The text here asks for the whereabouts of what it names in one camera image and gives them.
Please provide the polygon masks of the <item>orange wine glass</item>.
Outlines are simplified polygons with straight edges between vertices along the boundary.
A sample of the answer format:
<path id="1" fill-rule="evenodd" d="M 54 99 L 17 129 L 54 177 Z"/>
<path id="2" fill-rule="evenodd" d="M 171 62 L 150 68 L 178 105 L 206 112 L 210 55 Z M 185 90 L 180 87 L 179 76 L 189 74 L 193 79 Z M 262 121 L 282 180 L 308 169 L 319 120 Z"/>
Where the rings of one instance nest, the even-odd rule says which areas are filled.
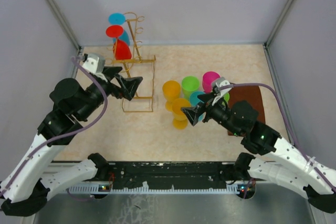
<path id="1" fill-rule="evenodd" d="M 164 83 L 162 91 L 166 99 L 165 108 L 172 111 L 173 102 L 180 97 L 181 85 L 177 81 L 170 80 Z"/>
<path id="2" fill-rule="evenodd" d="M 178 130 L 183 130 L 188 125 L 188 119 L 181 108 L 191 107 L 190 102 L 185 98 L 178 98 L 172 103 L 173 126 Z"/>

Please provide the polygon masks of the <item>green wine glass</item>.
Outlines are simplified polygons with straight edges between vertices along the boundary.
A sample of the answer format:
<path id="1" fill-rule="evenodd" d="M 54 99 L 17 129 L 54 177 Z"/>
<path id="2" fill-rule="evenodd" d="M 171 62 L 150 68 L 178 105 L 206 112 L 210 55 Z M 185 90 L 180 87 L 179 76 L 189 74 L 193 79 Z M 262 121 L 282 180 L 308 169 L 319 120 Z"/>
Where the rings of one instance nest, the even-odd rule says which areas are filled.
<path id="1" fill-rule="evenodd" d="M 193 92 L 198 91 L 200 87 L 199 79 L 195 76 L 187 76 L 182 80 L 181 86 L 184 98 L 188 100 Z"/>
<path id="2" fill-rule="evenodd" d="M 228 103 L 229 99 L 230 99 L 230 94 L 227 92 L 227 93 L 224 94 L 223 100 Z"/>

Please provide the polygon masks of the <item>red wine glass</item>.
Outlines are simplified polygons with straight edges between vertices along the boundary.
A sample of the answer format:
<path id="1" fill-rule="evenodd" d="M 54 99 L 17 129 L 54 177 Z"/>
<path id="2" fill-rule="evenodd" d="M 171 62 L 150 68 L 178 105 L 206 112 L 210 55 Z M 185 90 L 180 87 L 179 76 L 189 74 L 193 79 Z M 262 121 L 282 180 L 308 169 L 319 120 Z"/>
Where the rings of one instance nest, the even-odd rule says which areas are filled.
<path id="1" fill-rule="evenodd" d="M 132 58 L 129 35 L 122 26 L 109 26 L 106 29 L 106 35 L 112 38 L 114 57 L 116 60 L 129 60 Z"/>

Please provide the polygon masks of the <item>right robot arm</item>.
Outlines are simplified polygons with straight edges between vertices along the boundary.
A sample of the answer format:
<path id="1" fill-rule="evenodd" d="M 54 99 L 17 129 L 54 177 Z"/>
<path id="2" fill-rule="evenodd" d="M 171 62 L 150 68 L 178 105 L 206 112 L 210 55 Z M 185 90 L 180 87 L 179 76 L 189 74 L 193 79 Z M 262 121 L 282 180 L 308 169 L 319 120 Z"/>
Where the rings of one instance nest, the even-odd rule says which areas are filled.
<path id="1" fill-rule="evenodd" d="M 335 169 L 301 153 L 279 132 L 257 120 L 258 112 L 245 100 L 229 107 L 215 102 L 214 95 L 202 94 L 194 107 L 182 107 L 192 125 L 214 120 L 242 138 L 247 150 L 235 162 L 235 175 L 242 180 L 253 178 L 275 183 L 292 190 L 317 209 L 335 213 Z"/>

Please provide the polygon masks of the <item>teal wine glass front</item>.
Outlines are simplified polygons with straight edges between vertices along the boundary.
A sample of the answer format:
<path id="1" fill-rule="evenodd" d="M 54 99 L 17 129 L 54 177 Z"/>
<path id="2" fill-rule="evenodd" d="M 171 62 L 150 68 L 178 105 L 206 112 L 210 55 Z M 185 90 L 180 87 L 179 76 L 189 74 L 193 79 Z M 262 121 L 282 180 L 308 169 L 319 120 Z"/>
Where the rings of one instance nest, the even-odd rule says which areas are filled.
<path id="1" fill-rule="evenodd" d="M 192 106 L 196 106 L 198 103 L 202 102 L 198 96 L 199 95 L 202 95 L 202 94 L 205 94 L 205 92 L 203 91 L 195 91 L 193 92 L 190 97 L 189 97 L 189 102 Z"/>

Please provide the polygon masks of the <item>brown cloth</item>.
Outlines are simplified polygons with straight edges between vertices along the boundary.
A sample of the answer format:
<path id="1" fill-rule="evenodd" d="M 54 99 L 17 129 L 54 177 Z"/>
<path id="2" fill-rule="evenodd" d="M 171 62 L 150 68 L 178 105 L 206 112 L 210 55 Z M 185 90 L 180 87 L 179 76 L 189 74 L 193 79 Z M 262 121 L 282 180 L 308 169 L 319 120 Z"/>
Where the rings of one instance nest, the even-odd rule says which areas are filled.
<path id="1" fill-rule="evenodd" d="M 249 105 L 258 112 L 256 121 L 265 123 L 265 109 L 263 104 L 263 99 L 261 95 L 260 87 L 257 86 L 244 86 L 244 87 L 235 87 L 229 91 L 229 101 L 228 107 L 229 110 L 232 110 L 232 107 L 240 101 L 247 101 Z"/>

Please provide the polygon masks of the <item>teal wine glass rear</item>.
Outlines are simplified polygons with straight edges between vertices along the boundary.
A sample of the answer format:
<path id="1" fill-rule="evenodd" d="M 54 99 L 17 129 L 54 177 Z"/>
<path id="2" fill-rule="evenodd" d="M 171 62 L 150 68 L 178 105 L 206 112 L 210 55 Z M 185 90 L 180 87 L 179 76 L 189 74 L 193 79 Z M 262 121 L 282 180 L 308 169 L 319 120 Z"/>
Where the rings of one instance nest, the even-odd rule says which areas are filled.
<path id="1" fill-rule="evenodd" d="M 109 16 L 108 21 L 112 25 L 123 25 L 126 21 L 126 18 L 125 15 L 122 13 L 113 13 Z M 119 39 L 124 41 L 128 46 L 130 45 L 129 35 L 125 30 L 123 31 Z"/>

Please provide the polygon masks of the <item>green wine glass front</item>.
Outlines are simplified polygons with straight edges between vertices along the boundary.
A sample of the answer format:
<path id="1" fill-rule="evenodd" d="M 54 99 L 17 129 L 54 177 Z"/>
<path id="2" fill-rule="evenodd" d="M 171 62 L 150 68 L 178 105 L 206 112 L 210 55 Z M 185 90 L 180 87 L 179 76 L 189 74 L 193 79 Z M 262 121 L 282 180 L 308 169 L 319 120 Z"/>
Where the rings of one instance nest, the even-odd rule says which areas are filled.
<path id="1" fill-rule="evenodd" d="M 181 86 L 184 98 L 188 100 L 193 92 L 198 91 L 200 87 L 199 79 L 195 76 L 187 76 L 182 80 Z"/>

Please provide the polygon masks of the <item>orange wine glass front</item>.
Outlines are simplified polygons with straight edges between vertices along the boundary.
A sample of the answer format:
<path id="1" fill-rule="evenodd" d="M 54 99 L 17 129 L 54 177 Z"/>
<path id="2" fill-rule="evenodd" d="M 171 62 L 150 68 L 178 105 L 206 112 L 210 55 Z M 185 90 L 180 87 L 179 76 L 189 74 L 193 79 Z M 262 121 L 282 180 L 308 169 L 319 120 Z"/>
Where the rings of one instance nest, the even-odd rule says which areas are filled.
<path id="1" fill-rule="evenodd" d="M 173 102 L 180 97 L 181 85 L 177 81 L 170 80 L 164 83 L 162 91 L 166 99 L 165 108 L 172 111 Z"/>

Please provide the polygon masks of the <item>pink wine glass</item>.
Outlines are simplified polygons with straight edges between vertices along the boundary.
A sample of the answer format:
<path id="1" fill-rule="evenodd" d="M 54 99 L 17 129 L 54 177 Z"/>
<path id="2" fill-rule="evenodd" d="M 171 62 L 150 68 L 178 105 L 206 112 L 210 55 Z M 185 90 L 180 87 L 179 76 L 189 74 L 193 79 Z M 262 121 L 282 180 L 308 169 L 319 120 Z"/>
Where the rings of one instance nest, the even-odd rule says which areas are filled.
<path id="1" fill-rule="evenodd" d="M 212 91 L 212 82 L 220 78 L 220 75 L 214 71 L 208 71 L 203 74 L 202 87 L 205 93 Z"/>

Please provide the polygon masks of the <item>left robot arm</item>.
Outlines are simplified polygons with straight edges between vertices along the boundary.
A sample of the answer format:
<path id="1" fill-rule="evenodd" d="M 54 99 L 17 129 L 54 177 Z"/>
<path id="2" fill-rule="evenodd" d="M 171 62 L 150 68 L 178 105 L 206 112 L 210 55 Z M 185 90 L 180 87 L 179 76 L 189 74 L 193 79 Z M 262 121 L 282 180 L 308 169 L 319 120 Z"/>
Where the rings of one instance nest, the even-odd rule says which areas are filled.
<path id="1" fill-rule="evenodd" d="M 109 163 L 93 153 L 82 162 L 54 175 L 43 175 L 45 169 L 80 132 L 81 122 L 100 106 L 107 109 L 109 95 L 132 100 L 142 77 L 124 78 L 122 67 L 104 67 L 104 79 L 89 73 L 92 84 L 83 89 L 74 78 L 57 83 L 49 95 L 54 103 L 37 129 L 34 140 L 13 172 L 1 182 L 1 211 L 7 216 L 28 217 L 39 212 L 58 193 L 85 180 L 108 177 Z"/>

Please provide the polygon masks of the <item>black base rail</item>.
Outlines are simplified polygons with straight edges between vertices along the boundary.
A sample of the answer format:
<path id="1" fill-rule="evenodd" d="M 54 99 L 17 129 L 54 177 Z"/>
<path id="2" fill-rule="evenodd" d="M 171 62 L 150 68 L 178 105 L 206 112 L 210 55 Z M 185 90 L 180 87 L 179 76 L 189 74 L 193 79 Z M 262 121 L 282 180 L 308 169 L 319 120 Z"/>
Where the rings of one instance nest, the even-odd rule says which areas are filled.
<path id="1" fill-rule="evenodd" d="M 86 182 L 112 183 L 113 189 L 225 189 L 228 183 L 249 180 L 233 162 L 114 162 Z"/>

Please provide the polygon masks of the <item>teal wine glass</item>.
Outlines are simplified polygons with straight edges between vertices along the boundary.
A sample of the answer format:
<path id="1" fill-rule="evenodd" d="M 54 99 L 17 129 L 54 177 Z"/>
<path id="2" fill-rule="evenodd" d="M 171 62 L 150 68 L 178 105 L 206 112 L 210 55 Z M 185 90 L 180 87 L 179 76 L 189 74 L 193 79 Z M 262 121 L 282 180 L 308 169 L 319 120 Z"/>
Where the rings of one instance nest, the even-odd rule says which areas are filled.
<path id="1" fill-rule="evenodd" d="M 125 15 L 122 13 L 113 13 L 109 16 L 108 21 L 112 25 L 123 25 L 126 21 L 126 18 Z M 130 45 L 129 35 L 125 30 L 123 31 L 119 39 L 124 41 L 128 46 Z"/>
<path id="2" fill-rule="evenodd" d="M 202 102 L 198 96 L 199 95 L 202 95 L 202 94 L 205 94 L 205 92 L 203 91 L 195 91 L 193 92 L 190 97 L 189 97 L 189 102 L 192 106 L 196 106 L 198 103 Z"/>

